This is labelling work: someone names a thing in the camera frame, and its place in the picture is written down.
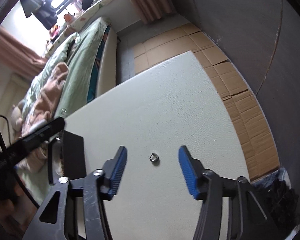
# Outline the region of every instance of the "screw head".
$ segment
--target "screw head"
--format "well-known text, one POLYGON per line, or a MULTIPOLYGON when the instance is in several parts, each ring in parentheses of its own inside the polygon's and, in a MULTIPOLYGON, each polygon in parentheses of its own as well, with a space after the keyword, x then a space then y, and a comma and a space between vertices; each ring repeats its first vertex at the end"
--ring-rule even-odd
POLYGON ((206 176, 211 176, 213 174, 213 171, 209 170, 209 169, 206 169, 206 170, 203 170, 202 174, 206 175, 206 176))
POLYGON ((156 153, 152 153, 151 155, 150 155, 150 158, 149 158, 149 160, 151 161, 151 162, 157 162, 158 160, 159 160, 159 156, 156 154, 156 153))
POLYGON ((103 174, 103 170, 97 169, 93 172, 94 176, 101 176, 103 174))
POLYGON ((243 176, 238 177, 238 181, 241 182, 241 183, 247 183, 248 182, 248 180, 243 176))
POLYGON ((68 178, 68 177, 60 177, 60 178, 58 179, 58 181, 59 181, 60 183, 66 183, 66 182, 69 181, 69 178, 68 178))

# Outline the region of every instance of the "cardboard box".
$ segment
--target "cardboard box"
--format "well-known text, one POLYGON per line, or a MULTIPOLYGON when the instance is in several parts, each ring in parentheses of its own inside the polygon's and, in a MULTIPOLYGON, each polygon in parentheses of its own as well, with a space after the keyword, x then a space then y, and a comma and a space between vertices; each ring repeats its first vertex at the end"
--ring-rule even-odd
POLYGON ((220 95, 240 141, 250 180, 277 169, 279 158, 271 132, 256 101, 227 56, 189 23, 134 47, 136 74, 191 50, 220 95))

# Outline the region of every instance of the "black cable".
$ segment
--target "black cable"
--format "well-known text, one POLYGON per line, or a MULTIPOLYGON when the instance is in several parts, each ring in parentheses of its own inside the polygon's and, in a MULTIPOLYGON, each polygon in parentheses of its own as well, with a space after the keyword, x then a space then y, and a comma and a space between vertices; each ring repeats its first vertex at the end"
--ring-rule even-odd
POLYGON ((11 145, 12 143, 11 143, 11 138, 10 138, 11 136, 10 136, 10 125, 9 125, 9 121, 8 121, 8 119, 7 119, 4 115, 2 115, 2 114, 0 114, 0 117, 2 117, 3 119, 5 119, 5 120, 7 121, 9 143, 10 143, 10 145, 11 145))
MULTIPOLYGON (((2 152, 4 152, 6 150, 6 146, 4 144, 1 132, 0 132, 0 147, 2 152)), ((25 187, 25 185, 22 183, 21 179, 19 178, 17 172, 15 171, 15 169, 13 168, 9 158, 6 158, 6 161, 8 163, 8 165, 10 166, 11 172, 13 174, 13 176, 15 177, 15 180, 17 181, 17 183, 19 184, 19 186, 22 188, 22 190, 24 191, 24 193, 27 195, 27 197, 30 199, 30 201, 34 204, 34 206, 38 209, 40 206, 39 204, 34 200, 34 198, 32 197, 32 195, 29 193, 28 189, 25 187)))

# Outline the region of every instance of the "green blanket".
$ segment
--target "green blanket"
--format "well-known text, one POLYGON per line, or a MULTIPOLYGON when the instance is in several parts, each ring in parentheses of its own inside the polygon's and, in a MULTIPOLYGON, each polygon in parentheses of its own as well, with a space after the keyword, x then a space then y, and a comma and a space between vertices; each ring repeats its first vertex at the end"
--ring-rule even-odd
MULTIPOLYGON (((50 76, 52 69, 57 63, 66 61, 69 67, 69 74, 63 88, 55 117, 62 116, 65 118, 87 104, 93 63, 103 34, 108 25, 109 23, 104 19, 99 18, 79 35, 74 33, 56 50, 42 73, 38 75, 38 83, 43 86, 47 79, 46 76, 50 76), (68 45, 76 37, 77 39, 79 38, 77 47, 70 57, 68 56, 68 60, 66 60, 68 45)), ((34 88, 30 88, 30 92, 28 92, 29 95, 35 94, 32 90, 36 91, 34 88)), ((50 190, 47 163, 38 173, 18 170, 18 174, 24 180, 26 187, 31 191, 34 199, 41 204, 50 190)))
POLYGON ((74 54, 66 61, 69 74, 55 117, 66 118, 87 104, 93 63, 107 26, 103 18, 98 18, 80 33, 80 42, 74 54))

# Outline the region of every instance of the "stuffed animal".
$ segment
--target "stuffed animal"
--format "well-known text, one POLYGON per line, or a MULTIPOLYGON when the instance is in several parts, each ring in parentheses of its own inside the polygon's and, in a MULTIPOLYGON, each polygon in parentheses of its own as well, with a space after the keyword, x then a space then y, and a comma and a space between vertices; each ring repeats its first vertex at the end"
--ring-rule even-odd
POLYGON ((22 128, 23 120, 21 118, 21 114, 22 114, 22 108, 24 105, 25 105, 25 101, 21 100, 17 104, 17 106, 15 106, 15 105, 12 106, 13 110, 12 110, 11 117, 10 117, 10 123, 11 123, 13 130, 16 133, 21 131, 21 128, 22 128))

